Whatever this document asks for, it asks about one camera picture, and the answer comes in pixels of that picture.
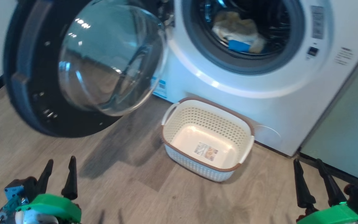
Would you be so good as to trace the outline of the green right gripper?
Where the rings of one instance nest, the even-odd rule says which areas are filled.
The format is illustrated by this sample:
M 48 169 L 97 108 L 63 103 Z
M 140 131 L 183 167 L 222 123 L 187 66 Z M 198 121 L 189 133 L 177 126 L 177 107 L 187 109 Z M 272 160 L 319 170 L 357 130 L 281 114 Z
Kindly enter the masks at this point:
M 298 159 L 293 160 L 297 206 L 313 209 L 316 199 L 311 195 L 304 179 L 304 170 Z M 298 224 L 357 224 L 358 214 L 346 204 L 342 190 L 328 172 L 321 159 L 317 159 L 317 168 L 324 180 L 330 208 L 313 212 L 297 221 Z

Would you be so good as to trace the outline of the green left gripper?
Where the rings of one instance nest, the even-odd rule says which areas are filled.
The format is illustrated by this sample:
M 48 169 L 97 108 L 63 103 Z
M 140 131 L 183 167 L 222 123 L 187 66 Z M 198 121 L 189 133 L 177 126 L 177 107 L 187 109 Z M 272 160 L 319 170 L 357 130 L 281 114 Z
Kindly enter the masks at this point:
M 52 215 L 61 220 L 70 221 L 71 223 L 81 223 L 81 209 L 71 200 L 78 197 L 77 165 L 76 157 L 71 156 L 69 162 L 69 174 L 66 184 L 62 189 L 62 196 L 45 194 L 49 177 L 52 174 L 54 161 L 48 160 L 41 176 L 38 179 L 38 194 L 29 204 L 21 205 L 16 211 L 34 210 L 41 214 Z

